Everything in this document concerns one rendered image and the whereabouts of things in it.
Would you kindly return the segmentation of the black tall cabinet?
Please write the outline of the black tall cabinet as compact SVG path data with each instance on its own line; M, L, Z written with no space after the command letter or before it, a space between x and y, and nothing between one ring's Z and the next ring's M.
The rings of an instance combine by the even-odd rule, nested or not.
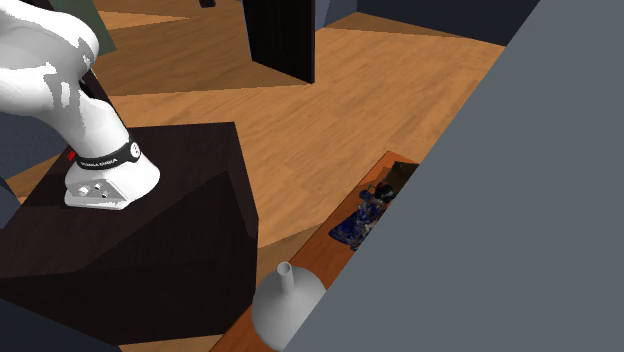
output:
M315 0L241 0L251 59L315 82Z

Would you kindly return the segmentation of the orange wooden shelf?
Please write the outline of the orange wooden shelf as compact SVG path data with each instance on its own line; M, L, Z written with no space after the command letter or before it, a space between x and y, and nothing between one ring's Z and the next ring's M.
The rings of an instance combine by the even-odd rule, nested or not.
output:
M332 239L328 232L356 210L361 201L359 192L384 179L395 162L414 163L406 157L387 151L289 262L314 273L328 289L354 254L347 245ZM248 308L209 352L275 351L257 336L252 324L251 308Z

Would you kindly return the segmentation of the white narrow-necked vase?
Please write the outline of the white narrow-necked vase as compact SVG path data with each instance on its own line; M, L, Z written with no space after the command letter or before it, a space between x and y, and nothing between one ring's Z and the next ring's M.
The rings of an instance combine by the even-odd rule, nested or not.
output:
M269 348L283 351L326 293L311 271L284 261L257 287L252 301L252 324Z

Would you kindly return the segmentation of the blue robed doll figure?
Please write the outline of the blue robed doll figure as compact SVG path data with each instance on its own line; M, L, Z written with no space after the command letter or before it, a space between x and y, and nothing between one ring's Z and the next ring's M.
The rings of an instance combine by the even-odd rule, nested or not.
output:
M330 230L329 236L356 251L396 196L394 188L384 181L361 190L356 210Z

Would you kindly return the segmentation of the dark robot stand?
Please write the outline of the dark robot stand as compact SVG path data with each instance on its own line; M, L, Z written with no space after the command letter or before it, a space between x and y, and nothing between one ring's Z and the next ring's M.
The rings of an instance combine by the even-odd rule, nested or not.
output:
M158 185L69 207L60 156L0 230L0 299L112 345L218 335L256 287L258 213L231 122L135 127Z

